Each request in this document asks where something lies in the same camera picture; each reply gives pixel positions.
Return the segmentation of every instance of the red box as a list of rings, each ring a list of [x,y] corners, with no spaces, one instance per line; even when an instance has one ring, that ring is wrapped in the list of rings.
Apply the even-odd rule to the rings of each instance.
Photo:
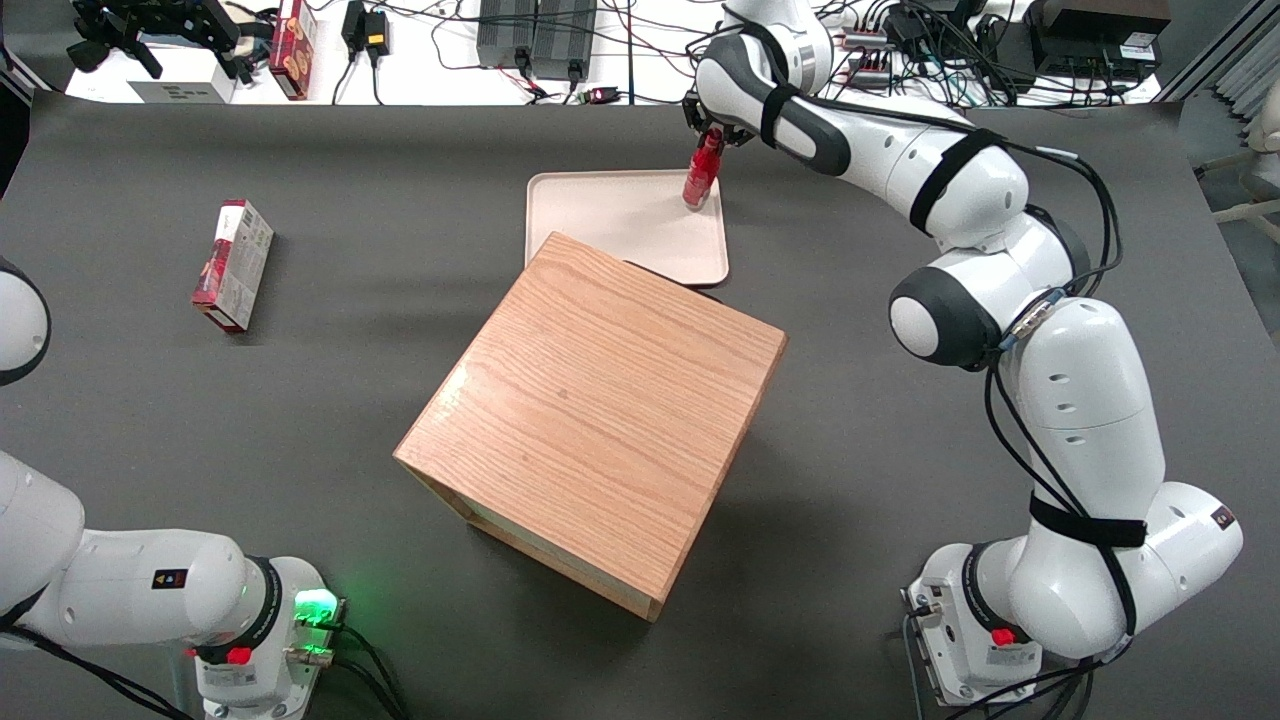
[[[306,100],[315,65],[316,19],[305,0],[280,0],[268,68],[284,96]]]
[[[275,232],[248,200],[228,200],[218,214],[214,250],[200,272],[191,304],[229,333],[248,329]]]

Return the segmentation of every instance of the wooden box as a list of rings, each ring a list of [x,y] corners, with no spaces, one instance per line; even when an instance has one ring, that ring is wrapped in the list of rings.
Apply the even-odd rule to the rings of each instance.
[[[553,233],[396,459],[476,528],[653,621],[785,347]]]

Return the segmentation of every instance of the gray device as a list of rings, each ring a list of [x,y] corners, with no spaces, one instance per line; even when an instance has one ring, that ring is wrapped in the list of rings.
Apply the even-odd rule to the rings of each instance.
[[[538,0],[480,0],[476,55],[486,68],[529,65]]]
[[[532,69],[539,79],[585,81],[591,70],[595,0],[541,0]]]

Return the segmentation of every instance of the beige tray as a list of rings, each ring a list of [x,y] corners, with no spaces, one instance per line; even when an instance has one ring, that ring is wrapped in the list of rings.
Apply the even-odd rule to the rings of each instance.
[[[562,232],[687,286],[728,277],[719,181],[700,210],[681,199],[686,170],[543,173],[529,181],[525,264]]]

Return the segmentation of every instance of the gray table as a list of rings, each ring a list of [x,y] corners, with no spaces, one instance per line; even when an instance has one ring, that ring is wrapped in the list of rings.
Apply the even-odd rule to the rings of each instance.
[[[1176,114],[974,115],[1075,149],[1110,182],[1129,255],[1102,297],[1146,359],[1169,477],[1231,505],[1247,538],[1219,584],[1101,674],[1094,719],[1274,710],[1276,359]],[[311,560],[422,717],[906,717],[897,588],[943,543],[1023,532],[1028,482],[987,428],[980,379],[893,342],[886,299],[932,243],[867,193],[759,143],[726,160],[733,270],[713,293],[791,345],[655,625],[468,530],[390,457],[520,272],[529,177],[681,167],[691,143],[676,109],[41,97],[0,250],[55,325],[45,365],[0,392],[0,446],[77,492],[93,528],[212,530]],[[1025,167],[1032,200],[1096,238],[1088,186]],[[237,196],[283,234],[242,340],[187,304]],[[169,684],[155,648],[90,656]],[[6,717],[145,715],[35,655],[0,656],[0,698]],[[337,673],[314,706],[374,714]]]

